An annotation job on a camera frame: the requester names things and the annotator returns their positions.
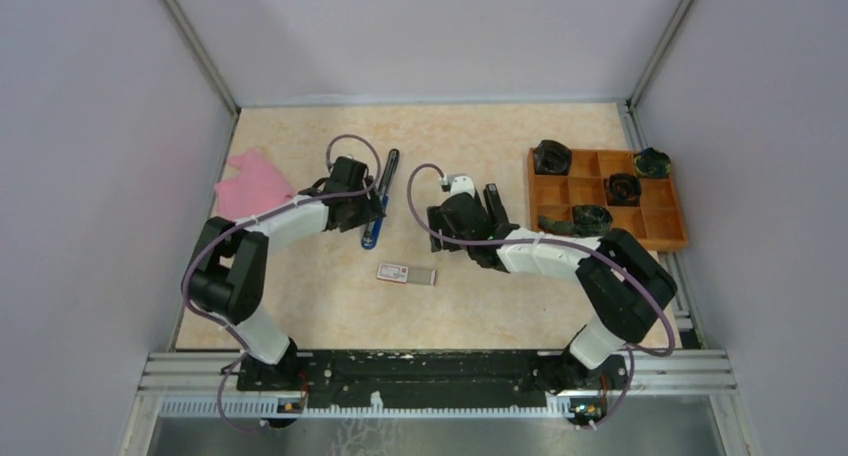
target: pink cloth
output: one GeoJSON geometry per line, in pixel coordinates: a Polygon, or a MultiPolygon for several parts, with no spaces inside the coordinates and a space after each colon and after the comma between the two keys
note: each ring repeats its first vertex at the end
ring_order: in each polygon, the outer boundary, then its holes
{"type": "Polygon", "coordinates": [[[227,164],[241,171],[215,185],[218,214],[226,219],[262,214],[281,206],[295,195],[280,170],[255,149],[230,156],[227,164]]]}

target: white wall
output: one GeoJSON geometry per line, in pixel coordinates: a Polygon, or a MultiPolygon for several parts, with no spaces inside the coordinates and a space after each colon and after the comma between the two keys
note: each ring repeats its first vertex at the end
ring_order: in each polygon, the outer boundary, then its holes
{"type": "Polygon", "coordinates": [[[629,96],[680,0],[180,0],[243,106],[629,96]]]}
{"type": "Polygon", "coordinates": [[[766,455],[844,454],[848,5],[700,0],[639,114],[766,455]]]}
{"type": "Polygon", "coordinates": [[[0,0],[0,55],[0,454],[114,454],[229,117],[157,0],[0,0]]]}

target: table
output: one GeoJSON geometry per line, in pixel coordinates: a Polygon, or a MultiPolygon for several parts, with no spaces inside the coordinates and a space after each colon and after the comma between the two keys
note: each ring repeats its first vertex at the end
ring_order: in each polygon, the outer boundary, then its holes
{"type": "MultiPolygon", "coordinates": [[[[244,109],[230,154],[257,148],[295,188],[305,188],[326,176],[325,147],[342,133],[367,138],[383,159],[398,148],[400,165],[376,249],[360,247],[361,230],[336,231],[269,257],[263,305],[299,347],[562,348],[592,316],[576,282],[484,270],[462,251],[431,253],[405,191],[412,169],[434,162],[448,174],[468,174],[479,189],[496,183],[511,221],[527,225],[528,148],[556,139],[572,148],[626,149],[614,104],[244,109]],[[379,281],[381,262],[435,268],[436,285],[379,281]]],[[[373,158],[359,143],[342,141],[334,153],[351,154],[373,170],[373,158]]],[[[228,167],[224,177],[233,174],[228,167]]],[[[413,197],[422,215],[444,200],[434,172],[421,173],[413,197]]],[[[670,307],[666,314],[674,324],[670,307]]],[[[665,346],[659,323],[644,344],[665,346]]],[[[177,348],[235,347],[214,324],[185,315],[177,348]]]]}

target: gray floor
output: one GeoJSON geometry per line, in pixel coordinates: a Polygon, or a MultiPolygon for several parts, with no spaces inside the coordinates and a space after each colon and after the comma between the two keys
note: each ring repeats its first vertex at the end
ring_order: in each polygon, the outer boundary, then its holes
{"type": "Polygon", "coordinates": [[[244,435],[217,419],[162,418],[151,455],[720,455],[706,398],[631,397],[597,433],[555,420],[308,420],[244,435]]]}

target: wooden tray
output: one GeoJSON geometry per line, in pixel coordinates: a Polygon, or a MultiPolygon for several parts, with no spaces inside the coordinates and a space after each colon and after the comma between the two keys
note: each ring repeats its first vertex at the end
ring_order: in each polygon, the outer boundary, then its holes
{"type": "Polygon", "coordinates": [[[612,214],[612,226],[629,231],[651,251],[679,251],[689,245],[683,212],[674,186],[668,179],[640,178],[642,197],[638,206],[610,206],[607,178],[615,173],[635,175],[632,151],[572,149],[568,176],[537,175],[533,150],[527,154],[530,185],[530,227],[539,229],[539,216],[571,221],[571,207],[604,206],[612,214]]]}

